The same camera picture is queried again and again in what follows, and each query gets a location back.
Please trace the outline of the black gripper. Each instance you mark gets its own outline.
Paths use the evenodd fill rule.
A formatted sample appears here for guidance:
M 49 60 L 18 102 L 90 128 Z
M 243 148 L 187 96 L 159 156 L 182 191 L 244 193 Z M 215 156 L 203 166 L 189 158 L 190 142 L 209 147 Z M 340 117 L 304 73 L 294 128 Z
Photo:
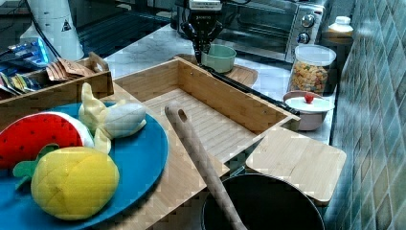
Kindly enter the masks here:
M 194 56 L 198 65 L 201 64 L 199 46 L 203 46 L 203 53 L 208 54 L 211 49 L 211 42 L 223 30 L 223 25 L 218 21 L 219 16 L 219 11 L 190 10 L 186 20 L 180 24 L 186 38 L 192 42 Z

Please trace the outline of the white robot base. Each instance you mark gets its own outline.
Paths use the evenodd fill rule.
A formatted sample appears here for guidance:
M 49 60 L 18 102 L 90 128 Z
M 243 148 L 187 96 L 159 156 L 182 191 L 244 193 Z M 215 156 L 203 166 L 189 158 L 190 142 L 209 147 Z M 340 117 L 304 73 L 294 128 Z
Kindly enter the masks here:
M 51 58 L 79 60 L 84 52 L 73 24 L 68 0 L 25 0 L 31 26 L 21 40 L 40 37 Z

